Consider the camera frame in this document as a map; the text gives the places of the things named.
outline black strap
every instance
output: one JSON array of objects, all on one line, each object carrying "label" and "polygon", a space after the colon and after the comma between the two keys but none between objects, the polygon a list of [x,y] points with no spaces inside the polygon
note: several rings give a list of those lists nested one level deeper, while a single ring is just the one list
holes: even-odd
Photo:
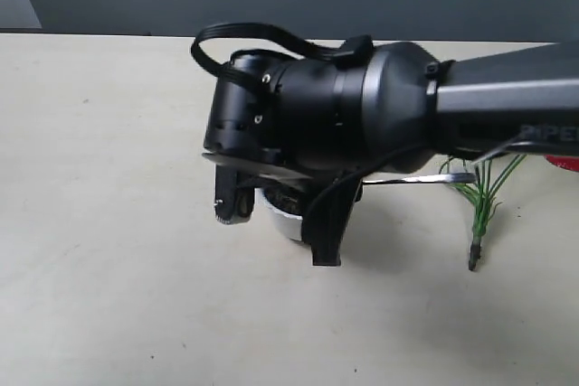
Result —
[{"label": "black strap", "polygon": [[261,94],[265,87],[261,81],[251,74],[236,70],[229,62],[219,63],[201,48],[201,43],[220,38],[243,38],[270,41],[284,49],[304,56],[305,58],[318,61],[330,61],[337,51],[335,48],[324,47],[306,41],[272,24],[263,23],[240,23],[240,24],[215,24],[204,28],[191,45],[193,59],[208,73],[216,78],[223,78],[235,83],[256,95]]}]

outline artificial plant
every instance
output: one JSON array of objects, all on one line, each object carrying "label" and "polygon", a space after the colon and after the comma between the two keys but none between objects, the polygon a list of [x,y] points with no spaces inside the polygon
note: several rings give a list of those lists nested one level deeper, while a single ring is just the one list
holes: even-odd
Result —
[{"label": "artificial plant", "polygon": [[[472,223],[472,240],[469,253],[469,270],[474,271],[482,253],[482,239],[487,233],[490,220],[495,215],[497,207],[501,202],[497,202],[497,193],[500,187],[506,182],[513,171],[525,159],[524,155],[515,155],[508,165],[501,171],[500,175],[493,181],[492,159],[482,161],[474,165],[476,175],[475,184],[449,184],[449,186],[459,192],[474,207],[474,218]],[[451,163],[455,160],[449,157],[441,166],[440,173],[451,171]],[[468,171],[467,162],[462,160],[465,171]]]}]

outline green plant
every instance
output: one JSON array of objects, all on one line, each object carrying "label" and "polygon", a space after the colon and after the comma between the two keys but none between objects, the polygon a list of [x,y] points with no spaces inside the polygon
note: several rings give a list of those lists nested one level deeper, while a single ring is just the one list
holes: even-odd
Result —
[{"label": "green plant", "polygon": [[[475,184],[450,184],[450,186],[466,198],[474,207],[472,223],[472,240],[470,243],[469,270],[474,271],[482,253],[482,238],[487,233],[490,220],[495,215],[497,207],[497,193],[501,186],[510,177],[513,171],[525,159],[525,155],[515,155],[508,165],[500,172],[499,176],[492,181],[492,159],[474,165],[477,176]],[[455,159],[449,157],[440,168],[440,173],[451,171],[451,163]],[[462,160],[465,171],[468,171],[467,162]]]}]

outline red object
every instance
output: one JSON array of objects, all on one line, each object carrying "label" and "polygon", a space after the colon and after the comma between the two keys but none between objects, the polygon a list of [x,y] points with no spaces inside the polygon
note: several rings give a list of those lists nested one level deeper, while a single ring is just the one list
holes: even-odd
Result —
[{"label": "red object", "polygon": [[575,157],[555,157],[553,155],[546,155],[549,163],[566,169],[567,171],[579,172],[579,158]]}]

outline white table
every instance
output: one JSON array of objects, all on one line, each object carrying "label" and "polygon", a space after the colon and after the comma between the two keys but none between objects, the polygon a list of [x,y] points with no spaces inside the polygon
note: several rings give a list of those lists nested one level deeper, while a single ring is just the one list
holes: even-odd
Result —
[{"label": "white table", "polygon": [[313,268],[262,207],[214,219],[190,42],[0,35],[0,384],[579,382],[576,174],[521,166],[479,273],[436,185],[368,189],[343,267]]}]

